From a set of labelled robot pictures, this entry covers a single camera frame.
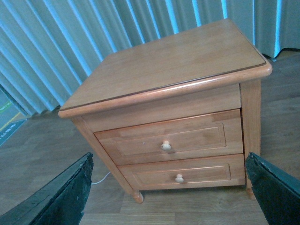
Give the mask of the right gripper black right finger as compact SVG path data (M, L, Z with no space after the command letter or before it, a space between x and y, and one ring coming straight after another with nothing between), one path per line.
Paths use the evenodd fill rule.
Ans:
M300 180L250 152L246 159L252 190L270 225L300 223Z

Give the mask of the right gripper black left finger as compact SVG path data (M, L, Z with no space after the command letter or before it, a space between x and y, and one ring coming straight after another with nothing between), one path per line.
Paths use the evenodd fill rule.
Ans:
M29 198L0 217L2 225L78 225L91 189L88 152Z

